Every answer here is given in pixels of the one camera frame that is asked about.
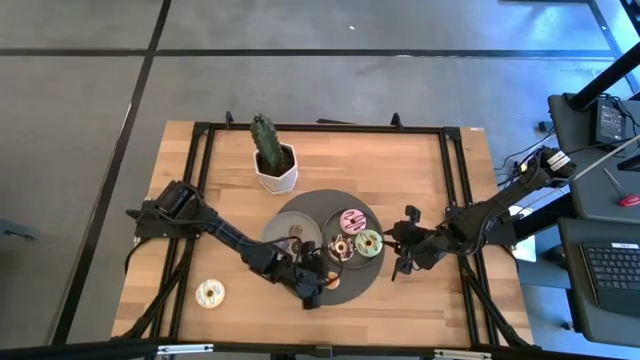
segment keyboard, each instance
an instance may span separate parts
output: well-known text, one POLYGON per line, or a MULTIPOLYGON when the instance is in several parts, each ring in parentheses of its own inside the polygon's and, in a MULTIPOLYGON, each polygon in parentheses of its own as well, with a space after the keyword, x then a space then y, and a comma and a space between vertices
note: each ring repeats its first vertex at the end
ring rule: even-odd
POLYGON ((580 249, 598 306, 640 317, 640 244, 588 242, 580 249))

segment donut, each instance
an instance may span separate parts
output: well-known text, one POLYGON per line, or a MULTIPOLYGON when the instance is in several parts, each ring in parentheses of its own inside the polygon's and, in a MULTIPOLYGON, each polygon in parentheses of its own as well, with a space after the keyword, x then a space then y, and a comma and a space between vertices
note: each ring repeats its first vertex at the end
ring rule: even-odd
POLYGON ((355 240, 358 253, 365 257, 374 257, 382 251, 382 237, 373 230, 362 230, 355 240))
POLYGON ((289 245, 289 251, 293 253, 293 255, 297 255, 300 252, 300 247, 302 243, 300 241, 291 241, 289 245))
POLYGON ((327 274, 327 285, 325 286, 329 290, 334 290, 340 285, 340 279, 338 278, 338 274, 333 271, 329 271, 327 274))
POLYGON ((289 228, 289 236, 297 236, 302 239, 302 226, 291 225, 291 227, 289 228))
POLYGON ((340 228, 346 234, 356 235, 367 226, 367 218, 358 209, 345 210, 340 215, 340 228))
POLYGON ((224 285, 216 279, 203 281, 196 289, 196 302, 205 309, 213 309, 224 300, 224 285))
POLYGON ((336 261, 347 261, 353 256, 353 241, 343 238, 341 234, 329 241, 329 255, 336 261))

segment potted cactus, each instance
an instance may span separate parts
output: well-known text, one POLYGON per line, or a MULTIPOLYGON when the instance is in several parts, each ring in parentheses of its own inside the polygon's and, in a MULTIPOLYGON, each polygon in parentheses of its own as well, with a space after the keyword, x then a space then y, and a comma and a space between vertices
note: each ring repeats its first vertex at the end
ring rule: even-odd
POLYGON ((257 148, 253 163, 262 185, 272 194, 293 190, 298 179, 298 161, 293 146, 278 141, 275 126, 263 114, 254 116, 250 130, 257 148))

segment sprinkled donut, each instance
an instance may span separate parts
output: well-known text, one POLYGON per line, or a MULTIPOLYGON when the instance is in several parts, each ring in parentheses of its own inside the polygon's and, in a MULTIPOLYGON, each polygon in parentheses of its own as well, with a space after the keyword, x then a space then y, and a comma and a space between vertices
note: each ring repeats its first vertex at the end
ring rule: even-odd
POLYGON ((338 285, 340 285, 340 279, 338 278, 338 274, 333 271, 329 271, 327 276, 327 285, 325 287, 329 290, 335 290, 338 285))
POLYGON ((341 234, 329 241, 329 254, 336 261, 347 261, 353 257, 353 241, 343 238, 341 234))
POLYGON ((340 228, 346 234, 356 235, 367 226, 367 218, 358 209, 345 210, 340 215, 340 228))
POLYGON ((374 257, 382 250, 382 237, 373 230, 362 230, 356 236, 356 250, 360 255, 374 257))

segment cactus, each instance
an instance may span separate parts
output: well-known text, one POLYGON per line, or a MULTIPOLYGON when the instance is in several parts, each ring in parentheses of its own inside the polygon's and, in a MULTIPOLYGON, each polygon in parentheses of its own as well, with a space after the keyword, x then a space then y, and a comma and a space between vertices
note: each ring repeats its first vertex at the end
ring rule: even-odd
POLYGON ((278 141, 276 128, 268 116, 256 114, 250 126, 251 137, 258 148, 264 170, 268 175, 280 176, 286 172, 284 151, 278 141))

